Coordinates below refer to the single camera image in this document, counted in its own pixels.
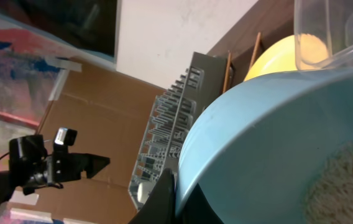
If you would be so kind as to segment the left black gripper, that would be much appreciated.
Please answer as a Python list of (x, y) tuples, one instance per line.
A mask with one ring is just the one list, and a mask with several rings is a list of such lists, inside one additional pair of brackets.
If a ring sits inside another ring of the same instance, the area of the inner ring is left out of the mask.
[(80, 180), (83, 171), (86, 171), (87, 178), (93, 178), (110, 163), (108, 157), (54, 151), (45, 159), (46, 183), (60, 184)]

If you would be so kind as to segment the light blue bowl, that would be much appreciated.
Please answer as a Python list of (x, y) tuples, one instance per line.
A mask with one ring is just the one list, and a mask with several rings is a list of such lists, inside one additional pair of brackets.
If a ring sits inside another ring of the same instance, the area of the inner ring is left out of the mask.
[(175, 212), (195, 187), (224, 223), (303, 223), (302, 196), (353, 143), (353, 68), (282, 72), (212, 102), (180, 154)]

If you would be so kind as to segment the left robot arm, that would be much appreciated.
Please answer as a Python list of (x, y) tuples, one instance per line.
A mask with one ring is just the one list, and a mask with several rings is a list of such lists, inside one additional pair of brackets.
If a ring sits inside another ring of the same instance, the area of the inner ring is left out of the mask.
[(62, 189), (64, 182), (80, 180), (82, 172), (90, 179), (111, 163), (108, 157), (68, 152), (75, 139), (75, 135), (56, 137), (51, 154), (41, 134), (10, 140), (9, 169), (0, 171), (0, 205), (11, 199), (17, 187), (24, 195), (46, 187)]

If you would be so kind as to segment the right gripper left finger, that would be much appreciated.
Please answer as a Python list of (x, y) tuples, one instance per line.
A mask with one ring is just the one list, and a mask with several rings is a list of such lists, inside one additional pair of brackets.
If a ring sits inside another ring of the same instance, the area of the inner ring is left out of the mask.
[(175, 178), (164, 169), (148, 200), (129, 224), (174, 224)]

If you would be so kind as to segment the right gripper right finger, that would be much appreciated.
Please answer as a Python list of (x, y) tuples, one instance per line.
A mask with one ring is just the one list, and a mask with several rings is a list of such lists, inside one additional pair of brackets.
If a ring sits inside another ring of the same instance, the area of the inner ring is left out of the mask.
[(199, 184), (193, 189), (179, 215), (182, 224), (223, 224), (208, 203)]

